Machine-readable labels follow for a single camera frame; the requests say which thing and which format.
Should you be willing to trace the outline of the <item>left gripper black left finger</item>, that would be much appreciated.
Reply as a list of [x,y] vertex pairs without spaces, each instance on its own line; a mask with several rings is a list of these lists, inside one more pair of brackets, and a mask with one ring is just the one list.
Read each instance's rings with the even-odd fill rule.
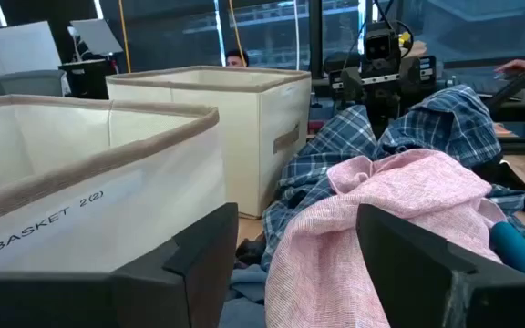
[[237,232],[227,202],[112,272],[0,272],[0,327],[215,327]]

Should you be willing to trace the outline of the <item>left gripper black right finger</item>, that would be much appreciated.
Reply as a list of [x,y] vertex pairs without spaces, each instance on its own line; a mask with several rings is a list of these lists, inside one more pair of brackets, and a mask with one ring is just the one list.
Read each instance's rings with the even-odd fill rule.
[[372,205],[357,211],[365,266],[393,327],[525,327],[525,239],[489,231],[492,261]]

